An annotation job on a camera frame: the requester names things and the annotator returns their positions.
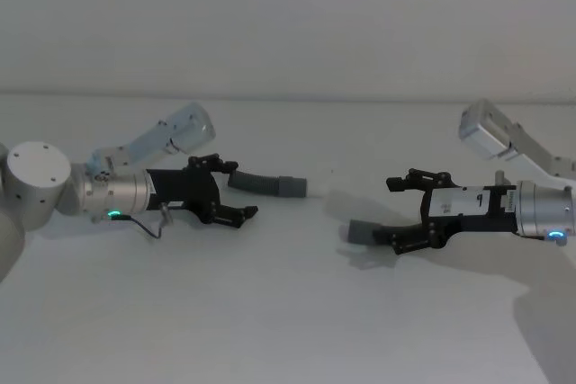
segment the white table surface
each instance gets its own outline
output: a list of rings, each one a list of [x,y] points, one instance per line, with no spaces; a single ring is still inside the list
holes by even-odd
[[[82,161],[184,104],[5,96],[0,141],[43,139]],[[156,243],[133,226],[55,214],[0,285],[0,382],[576,381],[573,243],[464,234],[397,258],[342,241],[351,218],[418,215],[419,195],[388,193],[386,176],[417,167],[492,181],[497,165],[457,138],[462,105],[203,105],[218,137],[198,154],[329,179],[327,199],[223,188],[224,203],[258,205],[255,218],[234,230],[183,215]],[[503,110],[552,151],[576,155],[572,107]]]

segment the label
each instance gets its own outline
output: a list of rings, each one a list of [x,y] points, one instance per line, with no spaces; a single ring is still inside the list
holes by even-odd
[[[502,200],[504,201],[501,207],[504,208],[504,211],[506,213],[514,213],[516,211],[516,203],[515,203],[515,198],[516,198],[516,190],[511,189],[508,192],[506,192],[506,195],[502,196]]]
[[[152,181],[152,177],[150,174],[146,173],[146,183],[148,184],[148,190],[150,191],[150,195],[156,195],[156,188],[154,187],[154,182]]]
[[[445,188],[432,191],[431,217],[485,215],[490,206],[490,191],[482,188]]]

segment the black cable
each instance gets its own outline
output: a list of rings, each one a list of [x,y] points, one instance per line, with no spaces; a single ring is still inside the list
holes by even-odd
[[[160,223],[160,226],[158,227],[158,234],[154,234],[154,232],[152,232],[150,228],[146,227],[142,222],[133,218],[130,215],[114,215],[110,217],[110,220],[123,220],[134,222],[136,225],[138,225],[140,228],[146,231],[146,234],[148,234],[150,237],[155,238],[156,240],[162,237],[162,223]]]

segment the blue led light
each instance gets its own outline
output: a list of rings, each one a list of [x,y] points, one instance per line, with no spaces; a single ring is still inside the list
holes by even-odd
[[[562,231],[550,231],[548,233],[550,238],[565,237],[566,235]]]

